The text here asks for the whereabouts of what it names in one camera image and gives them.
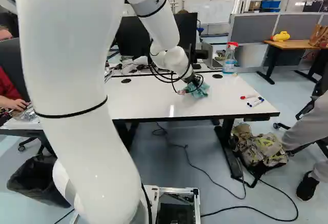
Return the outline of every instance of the yellow object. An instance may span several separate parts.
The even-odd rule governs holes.
[[[282,31],[281,33],[278,33],[275,36],[271,37],[271,40],[283,42],[287,39],[290,39],[290,37],[291,36],[286,31]]]

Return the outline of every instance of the white robotic arm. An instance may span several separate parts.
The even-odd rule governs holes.
[[[185,51],[177,46],[179,31],[168,0],[128,0],[135,13],[151,35],[150,56],[155,65],[183,76],[186,82],[193,74]]]
[[[167,0],[128,1],[154,39],[154,62],[190,77]],[[13,3],[0,3],[14,12]],[[145,205],[104,87],[104,62],[123,5],[124,0],[16,0],[27,88],[60,160],[54,180],[90,224],[128,224]],[[68,196],[68,187],[76,194]]]

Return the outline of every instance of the blue marker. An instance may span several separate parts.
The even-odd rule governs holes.
[[[262,102],[264,102],[264,99],[263,98],[261,100],[259,100],[259,101],[255,101],[253,104],[247,103],[247,105],[249,107],[255,107],[255,106],[259,105]]]

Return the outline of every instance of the black monitor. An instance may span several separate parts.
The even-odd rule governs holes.
[[[150,36],[137,16],[122,18],[115,39],[122,56],[140,57],[148,54]]]
[[[189,50],[190,44],[195,49],[197,33],[197,13],[174,15],[180,33],[179,46]],[[150,36],[137,16],[123,17],[116,33],[119,52],[124,56],[147,55]]]
[[[198,13],[175,14],[174,18],[180,33],[178,46],[188,50],[189,45],[195,49]]]

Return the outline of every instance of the spray bottle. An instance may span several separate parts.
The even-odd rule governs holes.
[[[225,74],[233,74],[235,73],[235,67],[238,64],[235,58],[235,49],[238,47],[237,42],[228,42],[228,49],[225,55],[225,62],[223,67],[223,73]]]

